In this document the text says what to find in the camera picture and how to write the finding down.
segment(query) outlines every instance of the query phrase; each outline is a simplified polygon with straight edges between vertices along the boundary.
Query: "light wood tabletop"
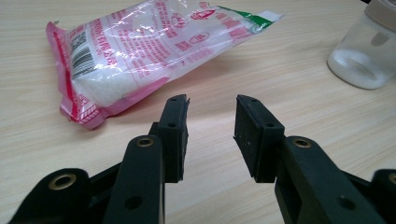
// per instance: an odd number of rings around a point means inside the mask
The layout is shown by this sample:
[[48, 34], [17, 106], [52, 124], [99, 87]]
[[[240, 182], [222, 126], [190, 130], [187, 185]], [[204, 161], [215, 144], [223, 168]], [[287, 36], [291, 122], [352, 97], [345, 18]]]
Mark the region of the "light wood tabletop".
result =
[[184, 180], [166, 184], [167, 223], [283, 223], [274, 184], [250, 178], [233, 140], [236, 95], [259, 99], [286, 136], [315, 140], [342, 170], [371, 180], [396, 168], [396, 79], [366, 91], [348, 85], [327, 58], [363, 13], [359, 0], [221, 0], [211, 5], [284, 14], [221, 54], [89, 131], [59, 112], [49, 21], [70, 29], [136, 0], [0, 0], [0, 222], [10, 221], [44, 176], [80, 168], [90, 176], [121, 161], [147, 134], [165, 101], [191, 98]]

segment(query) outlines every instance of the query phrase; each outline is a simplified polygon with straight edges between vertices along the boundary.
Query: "red label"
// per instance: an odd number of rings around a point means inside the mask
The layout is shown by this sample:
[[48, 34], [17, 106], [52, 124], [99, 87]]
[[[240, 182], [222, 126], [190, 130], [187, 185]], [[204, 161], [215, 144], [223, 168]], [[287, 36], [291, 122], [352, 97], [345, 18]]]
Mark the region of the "red label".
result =
[[194, 12], [191, 15], [191, 18], [193, 20], [207, 20], [207, 18], [212, 15], [213, 13], [215, 13], [216, 10], [205, 10], [205, 11], [201, 11], [201, 12]]

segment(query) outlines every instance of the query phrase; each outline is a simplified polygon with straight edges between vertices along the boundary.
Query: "plastic jar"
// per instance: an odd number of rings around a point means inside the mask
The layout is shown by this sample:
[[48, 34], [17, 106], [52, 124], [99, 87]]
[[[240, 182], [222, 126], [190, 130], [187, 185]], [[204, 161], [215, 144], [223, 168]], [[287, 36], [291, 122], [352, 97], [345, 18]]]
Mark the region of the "plastic jar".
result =
[[396, 74], [396, 0], [372, 0], [328, 59], [344, 81], [368, 90]]

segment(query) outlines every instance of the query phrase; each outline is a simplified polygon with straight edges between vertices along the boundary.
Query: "crumpled plastic packaging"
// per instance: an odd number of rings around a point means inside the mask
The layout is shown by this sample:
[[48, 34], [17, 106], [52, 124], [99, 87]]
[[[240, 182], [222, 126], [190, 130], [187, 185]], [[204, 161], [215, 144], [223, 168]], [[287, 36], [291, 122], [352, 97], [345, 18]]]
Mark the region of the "crumpled plastic packaging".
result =
[[61, 112], [93, 129], [279, 18], [207, 2], [148, 0], [69, 31], [50, 22]]

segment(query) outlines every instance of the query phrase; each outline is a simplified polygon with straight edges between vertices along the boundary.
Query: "barcode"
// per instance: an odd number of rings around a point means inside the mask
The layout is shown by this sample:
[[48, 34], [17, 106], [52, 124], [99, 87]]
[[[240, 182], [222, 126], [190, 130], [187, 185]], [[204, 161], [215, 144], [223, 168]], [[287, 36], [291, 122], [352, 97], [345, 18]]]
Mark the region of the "barcode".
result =
[[73, 57], [73, 78], [85, 75], [95, 70], [95, 62], [87, 46]]
[[85, 32], [82, 32], [79, 35], [76, 35], [76, 37], [73, 38], [72, 41], [72, 51], [74, 51], [76, 48], [81, 46], [82, 44], [85, 44], [87, 42], [87, 35]]

